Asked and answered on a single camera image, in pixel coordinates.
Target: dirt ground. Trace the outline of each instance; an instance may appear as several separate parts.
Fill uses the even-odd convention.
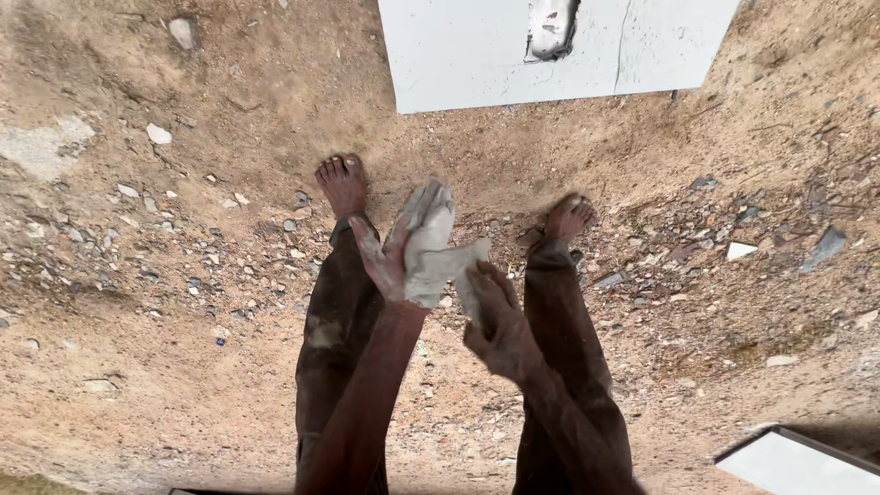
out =
[[[760,493],[712,459],[773,422],[880,453],[880,2],[743,1],[675,100],[425,115],[394,111],[374,0],[287,4],[0,0],[0,137],[51,144],[28,161],[7,139],[0,158],[0,471],[290,491],[303,313],[334,224],[312,172],[337,151],[366,163],[383,229],[424,174],[448,178],[452,241],[490,237],[519,290],[517,238],[590,196],[601,224],[573,248],[650,493]],[[182,14],[202,50],[168,33]],[[799,273],[830,225],[844,247]],[[727,261],[732,240],[759,250]],[[513,485],[522,396],[463,323],[456,300],[438,308],[410,362],[398,493]]]

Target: white slab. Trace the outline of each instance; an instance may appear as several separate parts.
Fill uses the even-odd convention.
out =
[[[783,434],[768,432],[716,466],[776,495],[880,493],[875,466],[828,446],[810,447],[804,442],[811,440],[797,433]]]
[[[402,114],[700,86],[739,0],[582,0],[573,49],[524,61],[529,0],[378,0]]]

